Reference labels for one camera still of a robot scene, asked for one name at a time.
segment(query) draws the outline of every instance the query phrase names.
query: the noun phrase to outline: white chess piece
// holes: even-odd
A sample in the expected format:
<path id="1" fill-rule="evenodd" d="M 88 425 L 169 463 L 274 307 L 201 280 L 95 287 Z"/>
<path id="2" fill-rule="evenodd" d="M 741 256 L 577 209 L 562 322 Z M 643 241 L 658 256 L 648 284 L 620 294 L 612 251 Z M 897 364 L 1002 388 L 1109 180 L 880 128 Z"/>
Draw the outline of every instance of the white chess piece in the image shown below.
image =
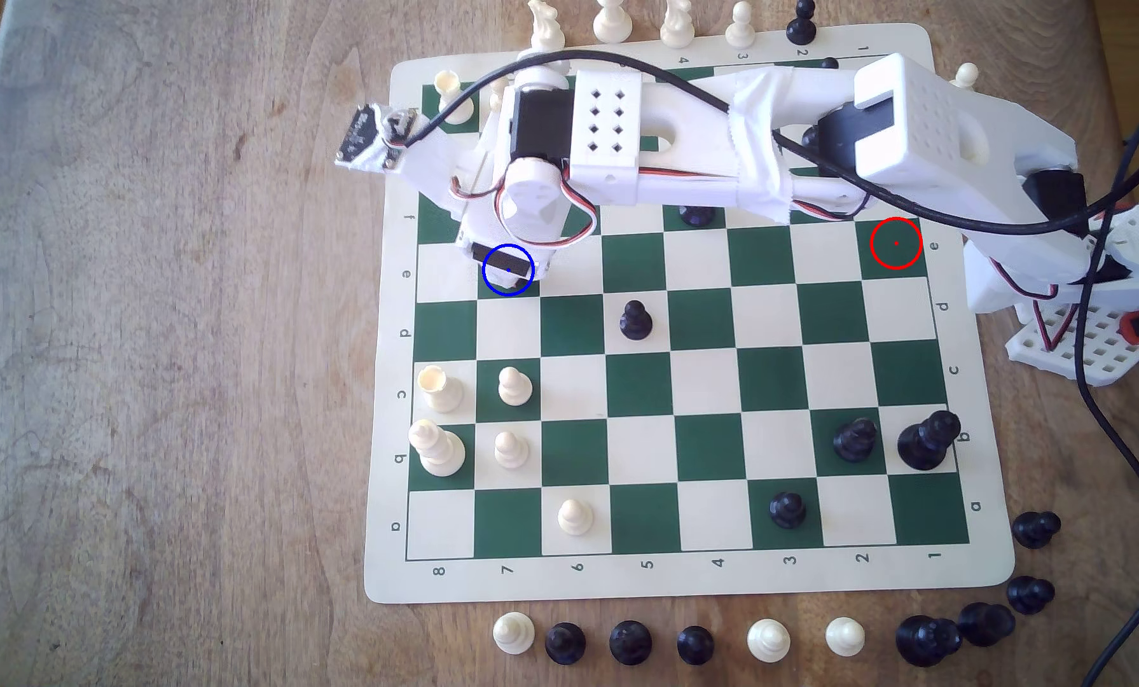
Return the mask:
<path id="1" fill-rule="evenodd" d="M 747 631 L 747 648 L 762 662 L 777 663 L 790 651 L 790 633 L 776 620 L 757 620 Z"/>
<path id="2" fill-rule="evenodd" d="M 598 0 L 603 9 L 595 15 L 595 38 L 599 42 L 624 42 L 633 33 L 633 17 L 621 8 L 623 1 Z"/>
<path id="3" fill-rule="evenodd" d="M 502 368 L 498 375 L 498 395 L 508 406 L 522 406 L 531 399 L 531 377 L 515 368 Z"/>
<path id="4" fill-rule="evenodd" d="M 590 525 L 595 524 L 595 512 L 590 509 L 590 506 L 582 504 L 577 499 L 570 499 L 560 505 L 560 509 L 557 510 L 557 524 L 565 534 L 571 534 L 573 537 L 581 537 L 590 530 Z"/>
<path id="5" fill-rule="evenodd" d="M 565 34 L 557 22 L 557 10 L 543 0 L 530 0 L 533 24 L 531 27 L 531 48 L 540 52 L 555 52 L 565 47 Z"/>
<path id="6" fill-rule="evenodd" d="M 514 432 L 500 432 L 498 439 L 493 441 L 493 457 L 503 468 L 522 467 L 523 463 L 526 461 L 526 440 Z"/>
<path id="7" fill-rule="evenodd" d="M 981 69 L 976 67 L 973 63 L 964 63 L 956 69 L 956 77 L 951 80 L 951 85 L 962 88 L 964 90 L 973 90 L 973 85 L 976 84 L 976 77 L 981 75 Z"/>
<path id="8" fill-rule="evenodd" d="M 436 414 L 449 414 L 462 400 L 462 385 L 437 366 L 425 366 L 417 373 L 417 387 L 425 394 L 425 404 Z"/>
<path id="9" fill-rule="evenodd" d="M 857 620 L 841 616 L 828 623 L 823 638 L 836 655 L 852 656 L 866 646 L 866 629 Z"/>
<path id="10" fill-rule="evenodd" d="M 420 466 L 433 476 L 452 476 L 467 451 L 462 440 L 433 422 L 419 419 L 408 430 L 408 442 L 420 456 Z"/>
<path id="11" fill-rule="evenodd" d="M 751 3 L 739 0 L 730 9 L 734 24 L 726 26 L 726 41 L 730 48 L 747 48 L 756 41 L 756 30 L 751 27 Z"/>
<path id="12" fill-rule="evenodd" d="M 509 612 L 493 623 L 493 641 L 507 654 L 522 654 L 535 641 L 535 624 L 518 612 Z"/>
<path id="13" fill-rule="evenodd" d="M 437 90 L 437 108 L 439 112 L 444 111 L 451 100 L 454 100 L 461 93 L 459 84 L 459 74 L 442 69 L 434 74 L 434 90 Z M 472 118 L 472 113 L 475 111 L 475 105 L 472 104 L 472 99 L 465 100 L 461 105 L 454 108 L 454 112 L 445 117 L 445 123 L 459 124 Z"/>
<path id="14" fill-rule="evenodd" d="M 696 38 L 696 27 L 693 25 L 690 0 L 667 0 L 667 14 L 662 17 L 662 28 L 658 36 L 667 48 L 679 50 L 688 48 L 688 43 Z"/>

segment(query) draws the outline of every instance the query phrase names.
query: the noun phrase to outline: chess piece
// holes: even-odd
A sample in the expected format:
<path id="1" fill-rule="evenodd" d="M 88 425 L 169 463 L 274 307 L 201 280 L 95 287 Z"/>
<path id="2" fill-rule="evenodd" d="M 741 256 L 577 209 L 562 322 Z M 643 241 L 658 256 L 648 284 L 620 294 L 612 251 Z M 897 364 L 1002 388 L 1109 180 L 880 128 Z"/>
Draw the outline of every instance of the chess piece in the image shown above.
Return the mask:
<path id="1" fill-rule="evenodd" d="M 543 638 L 543 649 L 556 663 L 577 663 L 581 655 L 587 653 L 587 636 L 572 622 L 558 622 Z"/>
<path id="2" fill-rule="evenodd" d="M 636 620 L 625 620 L 612 629 L 607 638 L 612 656 L 623 664 L 638 664 L 650 657 L 653 638 L 646 625 Z"/>
<path id="3" fill-rule="evenodd" d="M 749 48 L 756 41 L 756 30 L 751 27 L 751 3 L 739 0 L 730 9 L 732 24 L 726 26 L 726 41 L 730 48 Z"/>
<path id="4" fill-rule="evenodd" d="M 790 633 L 773 619 L 757 620 L 747 630 L 747 651 L 764 663 L 777 663 L 790 651 Z"/>
<path id="5" fill-rule="evenodd" d="M 595 38 L 599 42 L 624 42 L 633 33 L 633 17 L 621 2 L 624 0 L 598 0 L 601 9 L 595 15 Z"/>
<path id="6" fill-rule="evenodd" d="M 1027 510 L 1015 518 L 1010 533 L 1027 549 L 1041 549 L 1052 540 L 1052 535 L 1062 531 L 1062 518 L 1051 510 L 1036 514 Z"/>
<path id="7" fill-rule="evenodd" d="M 958 439 L 959 430 L 956 414 L 934 411 L 925 422 L 903 428 L 896 449 L 912 469 L 934 469 L 942 465 L 947 449 Z"/>
<path id="8" fill-rule="evenodd" d="M 1006 600 L 1023 615 L 1035 615 L 1056 597 L 1056 588 L 1047 580 L 1019 574 L 1006 584 Z"/>
<path id="9" fill-rule="evenodd" d="M 408 430 L 408 442 L 420 456 L 420 466 L 433 476 L 452 476 L 462 467 L 462 440 L 432 420 L 419 419 Z"/>
<path id="10" fill-rule="evenodd" d="M 964 643 L 956 623 L 945 618 L 915 615 L 895 630 L 895 648 L 903 660 L 917 668 L 942 663 Z"/>
<path id="11" fill-rule="evenodd" d="M 442 69 L 434 74 L 434 90 L 437 91 L 437 108 L 444 111 L 451 105 L 451 101 L 459 97 L 461 89 L 459 87 L 459 74 Z M 461 105 L 454 108 L 454 112 L 450 115 L 445 115 L 445 123 L 460 124 L 472 118 L 472 113 L 475 111 L 475 105 L 472 99 L 468 98 Z"/>
<path id="12" fill-rule="evenodd" d="M 1015 631 L 1015 614 L 1001 604 L 976 602 L 958 613 L 958 632 L 974 647 L 991 647 Z"/>

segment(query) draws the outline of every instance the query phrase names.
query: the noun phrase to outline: black pawn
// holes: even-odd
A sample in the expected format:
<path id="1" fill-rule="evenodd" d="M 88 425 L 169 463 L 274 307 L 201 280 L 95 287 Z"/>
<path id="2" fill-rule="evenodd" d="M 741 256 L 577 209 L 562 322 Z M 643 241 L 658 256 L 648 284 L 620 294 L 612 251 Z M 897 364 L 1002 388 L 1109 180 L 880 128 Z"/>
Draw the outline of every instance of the black pawn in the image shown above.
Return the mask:
<path id="1" fill-rule="evenodd" d="M 831 437 L 831 447 L 841 460 L 860 463 L 869 458 L 876 441 L 878 427 L 875 427 L 874 420 L 862 417 L 837 430 L 836 436 Z"/>
<path id="2" fill-rule="evenodd" d="M 707 663 L 713 659 L 713 636 L 699 624 L 693 624 L 685 628 L 675 638 L 675 648 L 679 649 L 679 657 L 683 659 L 683 663 Z"/>
<path id="3" fill-rule="evenodd" d="M 895 629 L 895 648 L 917 668 L 929 668 L 958 652 L 964 643 L 956 623 L 945 618 L 915 615 Z"/>
<path id="4" fill-rule="evenodd" d="M 958 613 L 958 632 L 974 647 L 991 647 L 1015 631 L 1015 614 L 1001 604 L 976 602 Z"/>
<path id="5" fill-rule="evenodd" d="M 1006 586 L 1006 600 L 1023 615 L 1034 615 L 1056 597 L 1056 588 L 1047 580 L 1019 574 Z"/>
<path id="6" fill-rule="evenodd" d="M 768 516 L 773 518 L 778 526 L 793 530 L 805 520 L 803 497 L 794 492 L 777 493 L 768 505 Z"/>
<path id="7" fill-rule="evenodd" d="M 1062 531 L 1062 518 L 1056 517 L 1052 510 L 1044 510 L 1036 514 L 1035 510 L 1027 510 L 1015 518 L 1010 525 L 1010 533 L 1029 549 L 1040 549 L 1048 543 L 1052 535 Z"/>
<path id="8" fill-rule="evenodd" d="M 645 309 L 641 301 L 629 301 L 624 303 L 624 314 L 621 316 L 621 334 L 640 341 L 650 336 L 653 332 L 653 318 Z"/>
<path id="9" fill-rule="evenodd" d="M 650 657 L 653 639 L 646 625 L 636 620 L 621 621 L 607 638 L 607 648 L 623 664 L 638 664 Z"/>
<path id="10" fill-rule="evenodd" d="M 947 457 L 959 430 L 956 414 L 934 411 L 925 422 L 903 428 L 896 443 L 900 457 L 912 469 L 934 469 Z"/>
<path id="11" fill-rule="evenodd" d="M 577 659 L 587 653 L 587 636 L 572 622 L 558 622 L 543 637 L 543 649 L 556 663 L 577 663 Z"/>
<path id="12" fill-rule="evenodd" d="M 714 208 L 693 208 L 693 206 L 681 205 L 679 207 L 679 219 L 688 227 L 704 227 L 710 224 L 718 211 Z"/>

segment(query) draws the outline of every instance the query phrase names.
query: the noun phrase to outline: green square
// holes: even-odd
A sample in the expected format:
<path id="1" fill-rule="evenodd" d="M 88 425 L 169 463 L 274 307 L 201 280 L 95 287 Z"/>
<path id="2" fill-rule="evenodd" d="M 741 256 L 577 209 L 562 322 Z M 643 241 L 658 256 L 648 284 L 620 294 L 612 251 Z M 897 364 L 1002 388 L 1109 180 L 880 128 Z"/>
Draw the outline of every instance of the green square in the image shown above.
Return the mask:
<path id="1" fill-rule="evenodd" d="M 693 227 L 679 219 L 679 205 L 664 205 L 662 207 L 662 228 L 664 231 L 694 231 L 698 228 L 726 228 L 726 211 L 723 208 L 713 208 L 713 221 L 702 224 L 700 227 Z"/>
<path id="2" fill-rule="evenodd" d="M 544 486 L 607 484 L 607 420 L 546 422 L 540 463 Z"/>
<path id="3" fill-rule="evenodd" d="M 967 543 L 967 514 L 958 473 L 888 475 L 895 542 Z"/>
<path id="4" fill-rule="evenodd" d="M 674 484 L 612 485 L 612 553 L 679 551 L 679 490 Z"/>
<path id="5" fill-rule="evenodd" d="M 943 361 L 935 338 L 879 341 L 870 344 L 880 406 L 947 402 Z"/>
<path id="6" fill-rule="evenodd" d="M 739 227 L 726 232 L 730 285 L 794 284 L 790 227 Z"/>
<path id="7" fill-rule="evenodd" d="M 475 557 L 526 558 L 542 553 L 539 489 L 485 489 L 475 496 Z"/>
<path id="8" fill-rule="evenodd" d="M 667 313 L 672 351 L 734 347 L 729 288 L 669 291 Z"/>
<path id="9" fill-rule="evenodd" d="M 669 416 L 670 353 L 607 355 L 608 417 Z"/>
<path id="10" fill-rule="evenodd" d="M 875 420 L 875 427 L 879 430 L 879 439 L 875 443 L 875 450 L 869 457 L 860 463 L 843 460 L 836 455 L 836 448 L 831 445 L 831 439 L 836 436 L 836 431 L 845 424 L 858 418 Z M 879 422 L 878 408 L 837 408 L 836 410 L 811 411 L 811 437 L 814 440 L 814 473 L 818 476 L 837 475 L 884 475 L 886 473 L 886 459 L 883 456 L 882 433 L 895 432 L 901 428 L 883 427 Z"/>
<path id="11" fill-rule="evenodd" d="M 476 357 L 476 302 L 417 303 L 412 361 L 469 361 Z"/>
<path id="12" fill-rule="evenodd" d="M 681 482 L 745 479 L 739 415 L 675 416 L 675 460 Z"/>
<path id="13" fill-rule="evenodd" d="M 604 292 L 663 291 L 667 265 L 661 234 L 604 237 Z"/>
<path id="14" fill-rule="evenodd" d="M 514 367 L 531 378 L 531 398 L 522 406 L 510 406 L 498 395 L 498 376 L 507 367 Z M 540 419 L 540 359 L 476 361 L 476 422 L 530 419 Z"/>
<path id="15" fill-rule="evenodd" d="M 797 291 L 804 345 L 869 338 L 860 281 L 798 284 Z"/>
<path id="16" fill-rule="evenodd" d="M 467 90 L 469 85 L 474 82 L 465 81 L 459 84 L 459 88 Z M 437 90 L 434 89 L 433 83 L 426 83 L 420 91 L 420 112 L 428 118 L 434 118 L 439 113 L 437 106 Z M 468 121 L 464 123 L 450 124 L 442 123 L 442 131 L 448 133 L 475 133 L 481 131 L 481 93 L 472 95 L 472 116 Z"/>
<path id="17" fill-rule="evenodd" d="M 853 227 L 858 228 L 858 257 L 862 265 L 863 279 L 895 279 L 900 276 L 926 276 L 926 257 L 923 247 L 923 239 L 917 231 L 920 220 L 908 218 L 912 221 L 888 221 L 878 231 L 878 221 L 859 221 Z M 875 235 L 875 248 L 870 251 L 870 235 Z"/>
<path id="18" fill-rule="evenodd" d="M 806 408 L 803 349 L 739 349 L 739 401 L 744 411 Z"/>
<path id="19" fill-rule="evenodd" d="M 417 449 L 408 447 L 408 490 L 409 492 L 445 492 L 450 489 L 474 489 L 476 476 L 476 430 L 469 424 L 444 424 L 442 430 L 450 432 L 462 441 L 466 451 L 462 467 L 452 476 L 433 476 L 420 465 Z"/>
<path id="20" fill-rule="evenodd" d="M 604 296 L 540 298 L 540 354 L 589 355 L 604 352 Z"/>
<path id="21" fill-rule="evenodd" d="M 459 222 L 433 201 L 419 195 L 417 199 L 417 243 L 454 243 Z"/>
<path id="22" fill-rule="evenodd" d="M 793 530 L 778 525 L 768 515 L 768 505 L 780 492 L 803 497 L 805 520 Z M 747 481 L 747 508 L 751 508 L 753 549 L 818 549 L 823 546 L 820 491 L 814 485 L 814 477 L 751 479 Z"/>

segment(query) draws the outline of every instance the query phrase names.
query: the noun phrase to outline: white pawn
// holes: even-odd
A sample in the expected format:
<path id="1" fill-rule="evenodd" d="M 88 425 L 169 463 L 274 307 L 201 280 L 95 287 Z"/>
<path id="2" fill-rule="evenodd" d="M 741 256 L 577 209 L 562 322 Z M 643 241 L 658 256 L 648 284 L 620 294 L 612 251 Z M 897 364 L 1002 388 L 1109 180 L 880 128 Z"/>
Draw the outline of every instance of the white pawn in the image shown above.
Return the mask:
<path id="1" fill-rule="evenodd" d="M 852 656 L 866 646 L 866 629 L 857 620 L 841 616 L 828 623 L 823 638 L 836 655 Z"/>
<path id="2" fill-rule="evenodd" d="M 434 74 L 434 90 L 437 90 L 437 108 L 439 111 L 444 111 L 451 100 L 454 100 L 461 93 L 459 74 L 442 69 Z M 445 123 L 459 124 L 472 118 L 472 113 L 475 111 L 475 105 L 472 104 L 472 99 L 468 98 L 461 105 L 454 108 L 454 112 L 445 117 Z"/>
<path id="3" fill-rule="evenodd" d="M 498 459 L 500 466 L 507 469 L 523 467 L 526 461 L 526 440 L 517 436 L 514 432 L 501 432 L 493 441 L 493 457 Z"/>
<path id="4" fill-rule="evenodd" d="M 595 524 L 595 512 L 587 504 L 570 499 L 557 510 L 557 524 L 565 534 L 581 537 L 590 530 L 591 524 Z"/>
<path id="5" fill-rule="evenodd" d="M 408 442 L 420 456 L 420 466 L 433 476 L 452 476 L 467 451 L 462 440 L 433 422 L 419 419 L 408 430 Z"/>
<path id="6" fill-rule="evenodd" d="M 595 38 L 599 42 L 624 42 L 633 33 L 633 17 L 621 2 L 624 0 L 598 0 L 603 8 L 595 15 Z"/>
<path id="7" fill-rule="evenodd" d="M 462 400 L 462 385 L 437 366 L 421 368 L 417 374 L 417 386 L 425 394 L 425 404 L 436 414 L 453 411 Z"/>
<path id="8" fill-rule="evenodd" d="M 493 641 L 507 654 L 522 654 L 535 641 L 535 624 L 518 612 L 509 612 L 493 623 Z"/>
<path id="9" fill-rule="evenodd" d="M 751 3 L 739 0 L 730 10 L 734 24 L 726 26 L 726 41 L 730 48 L 747 48 L 756 41 L 756 30 L 751 27 Z"/>
<path id="10" fill-rule="evenodd" d="M 973 63 L 964 63 L 956 69 L 956 77 L 951 80 L 951 85 L 962 88 L 964 90 L 973 90 L 973 85 L 976 84 L 976 77 L 981 75 L 981 69 L 976 67 Z"/>
<path id="11" fill-rule="evenodd" d="M 790 633 L 776 620 L 757 620 L 747 631 L 747 648 L 762 662 L 777 663 L 790 651 Z"/>
<path id="12" fill-rule="evenodd" d="M 522 406 L 531 399 L 531 377 L 515 368 L 502 368 L 498 375 L 498 395 L 507 406 Z"/>

